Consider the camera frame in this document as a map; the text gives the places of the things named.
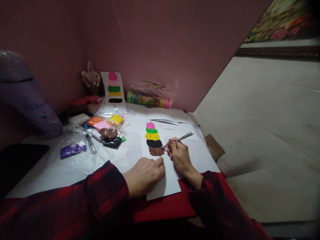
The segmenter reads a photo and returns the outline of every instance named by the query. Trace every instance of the red plaid sleeve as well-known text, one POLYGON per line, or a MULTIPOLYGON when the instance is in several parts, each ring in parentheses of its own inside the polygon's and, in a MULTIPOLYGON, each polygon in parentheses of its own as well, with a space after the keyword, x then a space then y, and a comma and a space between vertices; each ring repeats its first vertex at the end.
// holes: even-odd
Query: red plaid sleeve
POLYGON ((229 199, 216 173, 204 173, 201 189, 189 190, 190 203, 206 230, 217 239, 272 239, 250 219, 239 203, 229 199))
POLYGON ((3 239, 88 238, 127 200, 126 181, 108 161, 81 184, 21 199, 0 217, 0 232, 3 239))

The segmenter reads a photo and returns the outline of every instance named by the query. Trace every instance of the hand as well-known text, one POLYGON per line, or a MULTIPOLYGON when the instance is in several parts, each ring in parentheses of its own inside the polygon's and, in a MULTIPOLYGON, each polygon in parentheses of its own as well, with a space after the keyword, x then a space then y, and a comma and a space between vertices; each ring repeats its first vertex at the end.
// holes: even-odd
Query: hand
POLYGON ((129 199, 138 198, 151 192, 165 175, 163 158, 156 161, 149 158, 140 158, 138 162, 123 174, 129 189, 129 199))
POLYGON ((183 143, 175 142, 177 138, 169 139, 167 142, 167 152, 171 158, 173 158, 174 164, 177 169, 185 176, 189 172, 194 171, 194 167, 191 163, 188 146, 183 143))
POLYGON ((203 176, 194 168, 191 163, 188 146, 183 143, 175 142, 177 138, 169 139, 167 142, 167 152, 173 159, 177 169, 185 176, 195 189, 201 188, 203 176))

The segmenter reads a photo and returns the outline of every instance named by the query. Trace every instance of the white table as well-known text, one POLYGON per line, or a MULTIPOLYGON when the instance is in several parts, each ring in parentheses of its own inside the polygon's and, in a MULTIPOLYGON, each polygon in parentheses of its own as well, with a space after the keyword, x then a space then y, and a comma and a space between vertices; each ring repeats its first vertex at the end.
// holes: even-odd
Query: white table
MULTIPOLYGON (((97 153, 92 155, 90 151, 79 153, 66 159, 60 159, 61 140, 63 136, 51 140, 41 140, 36 136, 29 136, 21 143, 26 144, 44 144, 50 147, 50 150, 38 161, 38 163, 23 177, 23 179, 11 190, 6 198, 22 198, 41 191, 70 186, 82 179, 88 174, 93 173, 101 167, 106 161, 110 160, 121 173, 131 169, 133 165, 142 157, 142 146, 140 134, 145 134, 141 130, 141 121, 147 118, 147 108, 142 105, 128 104, 127 108, 133 111, 135 116, 129 116, 126 127, 126 141, 123 142, 118 150, 104 147, 97 140, 92 141, 97 149, 97 153)), ((191 119, 196 123, 193 126, 194 133, 198 135, 200 141, 185 141, 188 145, 192 164, 199 172, 207 170, 220 172, 218 166, 212 159, 206 146, 203 135, 197 124, 196 119, 190 114, 191 119)), ((183 176, 176 170, 177 178, 183 176)))

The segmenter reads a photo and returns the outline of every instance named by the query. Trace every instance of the purple clay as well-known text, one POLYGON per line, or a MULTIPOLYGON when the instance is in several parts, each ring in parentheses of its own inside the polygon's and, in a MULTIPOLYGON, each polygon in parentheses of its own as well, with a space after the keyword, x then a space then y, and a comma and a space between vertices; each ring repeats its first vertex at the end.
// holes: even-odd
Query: purple clay
POLYGON ((68 157, 86 150, 87 150, 87 145, 83 145, 83 146, 80 146, 79 144, 68 145, 66 147, 63 147, 60 150, 60 158, 68 157))

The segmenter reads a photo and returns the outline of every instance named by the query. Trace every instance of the picture frame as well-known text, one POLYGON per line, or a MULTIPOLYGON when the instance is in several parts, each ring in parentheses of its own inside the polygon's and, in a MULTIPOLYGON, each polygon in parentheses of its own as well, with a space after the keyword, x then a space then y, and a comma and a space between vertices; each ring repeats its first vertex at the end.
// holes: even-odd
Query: picture frame
POLYGON ((319 61, 320 31, 314 7, 309 0, 274 0, 235 56, 319 61))

